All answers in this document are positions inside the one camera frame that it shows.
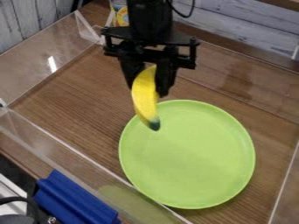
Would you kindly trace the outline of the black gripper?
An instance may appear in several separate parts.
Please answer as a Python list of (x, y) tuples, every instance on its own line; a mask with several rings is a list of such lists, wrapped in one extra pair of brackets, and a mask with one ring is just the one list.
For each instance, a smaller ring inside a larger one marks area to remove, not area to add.
[(128, 88), (145, 63), (156, 64), (154, 89), (160, 97), (169, 94), (178, 68), (196, 67), (200, 41), (173, 27), (173, 20), (133, 18), (126, 26), (104, 27), (105, 55), (116, 57)]

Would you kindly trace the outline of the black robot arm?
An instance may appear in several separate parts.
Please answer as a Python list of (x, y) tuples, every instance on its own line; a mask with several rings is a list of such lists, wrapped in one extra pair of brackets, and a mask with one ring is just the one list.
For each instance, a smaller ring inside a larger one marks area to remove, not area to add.
[(130, 88), (146, 63), (156, 65), (154, 90), (168, 95), (180, 68), (196, 67), (196, 49), (200, 41), (173, 28), (173, 13), (186, 18), (173, 7), (172, 0), (125, 0), (128, 25), (104, 27), (104, 54), (116, 57)]

